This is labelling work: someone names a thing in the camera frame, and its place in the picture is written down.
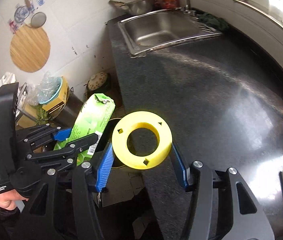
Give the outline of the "person's left hand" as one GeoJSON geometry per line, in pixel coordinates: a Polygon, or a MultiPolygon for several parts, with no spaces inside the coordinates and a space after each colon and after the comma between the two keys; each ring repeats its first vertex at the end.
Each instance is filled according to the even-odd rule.
{"type": "Polygon", "coordinates": [[[15,189],[2,193],[0,194],[0,208],[12,211],[17,208],[16,201],[18,200],[28,201],[29,199],[20,195],[15,189]]]}

